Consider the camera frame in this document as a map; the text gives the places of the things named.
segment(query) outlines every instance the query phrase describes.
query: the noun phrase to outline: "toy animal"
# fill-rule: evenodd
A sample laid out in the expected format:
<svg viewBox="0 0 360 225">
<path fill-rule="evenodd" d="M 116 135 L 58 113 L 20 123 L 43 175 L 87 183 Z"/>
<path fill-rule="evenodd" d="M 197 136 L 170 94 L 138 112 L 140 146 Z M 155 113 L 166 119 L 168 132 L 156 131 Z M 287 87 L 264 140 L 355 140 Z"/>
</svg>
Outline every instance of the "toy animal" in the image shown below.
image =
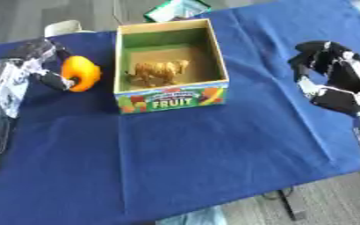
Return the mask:
<svg viewBox="0 0 360 225">
<path fill-rule="evenodd" d="M 165 85 L 176 84 L 175 77 L 185 72 L 190 64 L 186 60 L 173 62 L 139 62 L 135 65 L 135 74 L 127 74 L 135 79 L 141 79 L 147 87 L 152 87 L 151 78 L 161 78 Z"/>
</svg>

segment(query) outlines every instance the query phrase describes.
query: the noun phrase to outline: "green object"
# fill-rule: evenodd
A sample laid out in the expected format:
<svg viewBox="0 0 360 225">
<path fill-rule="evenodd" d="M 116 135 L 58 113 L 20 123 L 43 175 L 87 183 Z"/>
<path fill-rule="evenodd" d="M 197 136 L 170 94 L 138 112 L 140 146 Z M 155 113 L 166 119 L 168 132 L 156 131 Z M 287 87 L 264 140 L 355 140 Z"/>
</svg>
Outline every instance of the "green object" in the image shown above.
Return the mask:
<svg viewBox="0 0 360 225">
<path fill-rule="evenodd" d="M 119 97 L 119 106 L 131 106 L 131 105 L 133 105 L 133 102 L 129 97 L 127 96 Z"/>
<path fill-rule="evenodd" d="M 145 13 L 144 17 L 147 22 L 168 22 L 190 18 L 211 9 L 201 0 L 169 0 Z"/>
</svg>

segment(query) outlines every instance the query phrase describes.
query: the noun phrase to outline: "open box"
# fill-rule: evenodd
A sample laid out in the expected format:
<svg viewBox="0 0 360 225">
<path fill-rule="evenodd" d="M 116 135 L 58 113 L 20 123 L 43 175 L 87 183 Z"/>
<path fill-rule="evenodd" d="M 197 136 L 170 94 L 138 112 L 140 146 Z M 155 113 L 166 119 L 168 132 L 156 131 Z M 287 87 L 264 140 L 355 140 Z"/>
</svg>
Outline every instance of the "open box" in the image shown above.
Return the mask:
<svg viewBox="0 0 360 225">
<path fill-rule="evenodd" d="M 134 79 L 137 63 L 189 62 L 176 84 Z M 118 29 L 114 94 L 121 113 L 225 103 L 229 79 L 208 19 L 123 25 Z"/>
</svg>

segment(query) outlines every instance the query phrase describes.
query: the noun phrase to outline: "table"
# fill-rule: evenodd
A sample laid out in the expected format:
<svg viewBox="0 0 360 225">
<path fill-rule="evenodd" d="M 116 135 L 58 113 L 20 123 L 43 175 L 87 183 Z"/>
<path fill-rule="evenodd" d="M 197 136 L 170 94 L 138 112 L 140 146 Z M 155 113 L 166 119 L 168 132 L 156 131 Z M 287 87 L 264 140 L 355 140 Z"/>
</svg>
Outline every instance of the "table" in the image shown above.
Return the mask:
<svg viewBox="0 0 360 225">
<path fill-rule="evenodd" d="M 309 104 L 286 64 L 308 40 L 360 53 L 360 11 L 286 0 L 200 17 L 231 78 L 226 105 L 119 116 L 116 33 L 55 38 L 104 77 L 84 93 L 31 86 L 0 170 L 0 224 L 152 221 L 360 170 L 351 119 Z"/>
</svg>

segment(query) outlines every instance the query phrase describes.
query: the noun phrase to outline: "gray carpet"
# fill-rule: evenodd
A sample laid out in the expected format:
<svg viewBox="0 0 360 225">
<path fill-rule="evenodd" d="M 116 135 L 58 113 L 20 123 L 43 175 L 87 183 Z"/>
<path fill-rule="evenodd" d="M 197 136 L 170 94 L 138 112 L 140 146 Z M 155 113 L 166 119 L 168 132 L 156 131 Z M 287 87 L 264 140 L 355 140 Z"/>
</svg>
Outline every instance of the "gray carpet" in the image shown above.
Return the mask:
<svg viewBox="0 0 360 225">
<path fill-rule="evenodd" d="M 360 225 L 360 173 L 301 185 L 296 194 L 306 210 L 303 221 L 291 221 L 280 201 L 262 196 L 222 208 L 230 225 Z"/>
<path fill-rule="evenodd" d="M 205 0 L 224 9 L 269 0 Z M 67 19 L 82 22 L 85 30 L 114 30 L 119 23 L 140 23 L 143 13 L 163 0 L 0 0 L 0 43 L 43 35 L 45 25 Z M 355 1 L 360 9 L 360 0 Z M 261 196 L 222 206 L 229 225 L 356 225 L 360 224 L 360 173 L 302 185 L 297 190 L 307 219 L 292 222 L 279 201 Z"/>
</svg>

